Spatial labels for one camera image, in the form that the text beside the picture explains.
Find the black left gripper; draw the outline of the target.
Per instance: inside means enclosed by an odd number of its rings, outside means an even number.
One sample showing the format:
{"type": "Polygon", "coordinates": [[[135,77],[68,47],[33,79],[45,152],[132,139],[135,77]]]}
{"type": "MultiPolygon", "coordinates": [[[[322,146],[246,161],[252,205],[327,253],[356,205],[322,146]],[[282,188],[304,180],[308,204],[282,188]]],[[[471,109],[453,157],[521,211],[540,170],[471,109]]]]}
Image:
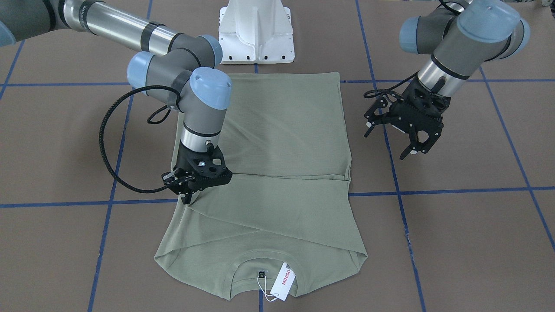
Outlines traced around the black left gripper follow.
{"type": "Polygon", "coordinates": [[[416,77],[402,94],[395,87],[375,89],[363,94],[366,99],[375,98],[374,103],[365,113],[367,131],[365,138],[376,126],[391,124],[398,130],[409,135],[409,145],[400,154],[404,160],[408,154],[428,153],[441,136],[444,124],[442,113],[448,109],[450,97],[439,95],[439,90],[446,84],[446,77],[436,80],[432,89],[428,90],[416,77]],[[419,132],[428,134],[424,142],[419,141],[419,132]]]}

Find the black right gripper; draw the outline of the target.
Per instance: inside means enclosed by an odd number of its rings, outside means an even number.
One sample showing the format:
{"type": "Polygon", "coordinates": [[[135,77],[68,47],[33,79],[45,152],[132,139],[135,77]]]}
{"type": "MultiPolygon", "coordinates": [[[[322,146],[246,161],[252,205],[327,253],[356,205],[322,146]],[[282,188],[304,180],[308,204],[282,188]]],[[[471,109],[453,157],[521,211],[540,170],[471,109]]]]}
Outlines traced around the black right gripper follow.
{"type": "Polygon", "coordinates": [[[173,170],[161,178],[164,185],[180,195],[180,203],[187,205],[197,191],[226,185],[232,175],[219,147],[210,146],[208,152],[200,153],[180,145],[173,170]]]}

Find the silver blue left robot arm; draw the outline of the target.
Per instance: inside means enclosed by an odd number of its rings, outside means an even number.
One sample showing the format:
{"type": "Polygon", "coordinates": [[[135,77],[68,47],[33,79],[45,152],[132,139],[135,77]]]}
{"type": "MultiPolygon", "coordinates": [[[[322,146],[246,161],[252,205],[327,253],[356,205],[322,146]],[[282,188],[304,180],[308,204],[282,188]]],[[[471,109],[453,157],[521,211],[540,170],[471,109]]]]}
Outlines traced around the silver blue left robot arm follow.
{"type": "Polygon", "coordinates": [[[427,16],[407,19],[400,29],[400,47],[428,62],[406,78],[408,87],[367,91],[374,103],[365,113],[367,131],[390,124],[409,137],[400,155],[428,153],[444,128],[443,113],[452,96],[484,62],[519,53],[531,28],[517,10],[501,0],[442,0],[427,16]]]}

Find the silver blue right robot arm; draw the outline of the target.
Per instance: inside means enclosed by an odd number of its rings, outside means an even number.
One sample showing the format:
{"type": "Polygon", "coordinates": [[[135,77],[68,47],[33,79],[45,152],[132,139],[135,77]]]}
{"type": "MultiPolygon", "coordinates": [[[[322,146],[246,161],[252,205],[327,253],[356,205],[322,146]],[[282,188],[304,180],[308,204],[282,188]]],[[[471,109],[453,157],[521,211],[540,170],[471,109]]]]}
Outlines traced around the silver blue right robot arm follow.
{"type": "Polygon", "coordinates": [[[230,182],[232,172],[219,148],[219,138],[230,105],[232,81],[216,68],[223,51],[215,37],[191,37],[103,0],[3,0],[0,8],[2,46],[71,29],[136,51],[127,66],[127,81],[133,89],[111,105],[99,129],[101,157],[117,182],[143,194],[170,189],[183,204],[189,204],[198,191],[230,182]],[[139,189],[123,181],[109,163],[104,146],[109,118],[125,99],[140,92],[183,118],[175,164],[161,176],[164,185],[158,189],[139,189]]]}

